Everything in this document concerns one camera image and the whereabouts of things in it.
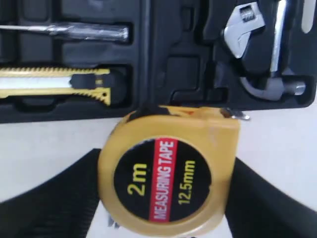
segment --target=wrench jaw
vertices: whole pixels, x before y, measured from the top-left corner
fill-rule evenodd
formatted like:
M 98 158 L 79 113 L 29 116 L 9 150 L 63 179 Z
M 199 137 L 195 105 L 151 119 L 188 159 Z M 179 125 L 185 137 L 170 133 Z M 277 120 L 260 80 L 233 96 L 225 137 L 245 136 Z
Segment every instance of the wrench jaw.
M 257 2 L 239 5 L 234 8 L 223 31 L 224 41 L 232 54 L 239 59 L 247 48 L 251 32 L 264 26 Z

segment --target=tool case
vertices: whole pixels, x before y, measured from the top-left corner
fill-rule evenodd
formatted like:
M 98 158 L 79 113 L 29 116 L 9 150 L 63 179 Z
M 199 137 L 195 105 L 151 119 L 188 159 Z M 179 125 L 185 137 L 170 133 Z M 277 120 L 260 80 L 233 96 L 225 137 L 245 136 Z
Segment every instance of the tool case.
M 121 117 L 144 104 L 264 110 L 307 107 L 315 99 L 317 27 L 301 29 L 304 0 L 288 1 L 281 74 L 302 76 L 301 96 L 257 99 L 239 77 L 265 77 L 274 39 L 275 0 L 258 0 L 265 27 L 251 33 L 241 59 L 228 50 L 222 31 L 235 6 L 252 0 L 0 0 L 2 25 L 81 22 L 126 25 L 130 41 L 78 41 L 0 31 L 0 67 L 109 68 L 126 89 L 110 106 L 82 96 L 0 99 L 0 123 Z M 122 99 L 115 100 L 116 95 Z

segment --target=yellow utility knife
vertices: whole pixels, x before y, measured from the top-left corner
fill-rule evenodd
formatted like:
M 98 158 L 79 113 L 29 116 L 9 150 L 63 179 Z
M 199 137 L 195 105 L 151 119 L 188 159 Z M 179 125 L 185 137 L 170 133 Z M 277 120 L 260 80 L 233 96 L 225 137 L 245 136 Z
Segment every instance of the yellow utility knife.
M 0 98 L 9 96 L 81 95 L 111 104 L 111 87 L 126 85 L 123 75 L 109 69 L 2 68 Z

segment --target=screwdriver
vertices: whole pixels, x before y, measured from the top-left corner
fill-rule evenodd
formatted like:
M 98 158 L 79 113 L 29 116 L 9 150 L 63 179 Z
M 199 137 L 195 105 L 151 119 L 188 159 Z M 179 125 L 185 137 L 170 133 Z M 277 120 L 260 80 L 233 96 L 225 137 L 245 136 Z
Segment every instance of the screwdriver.
M 0 30 L 16 30 L 37 32 L 51 36 L 64 36 L 78 40 L 101 40 L 127 42 L 129 40 L 129 28 L 119 25 L 100 25 L 86 23 L 57 23 L 52 25 L 16 26 L 0 25 Z

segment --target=tape measure label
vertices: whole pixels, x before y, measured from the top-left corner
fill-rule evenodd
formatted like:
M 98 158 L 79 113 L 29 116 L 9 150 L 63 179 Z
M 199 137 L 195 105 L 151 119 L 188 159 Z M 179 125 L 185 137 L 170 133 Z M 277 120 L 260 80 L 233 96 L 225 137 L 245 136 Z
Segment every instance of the tape measure label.
M 206 200 L 211 173 L 202 155 L 172 138 L 143 141 L 127 151 L 114 173 L 123 206 L 142 219 L 166 223 L 184 219 Z

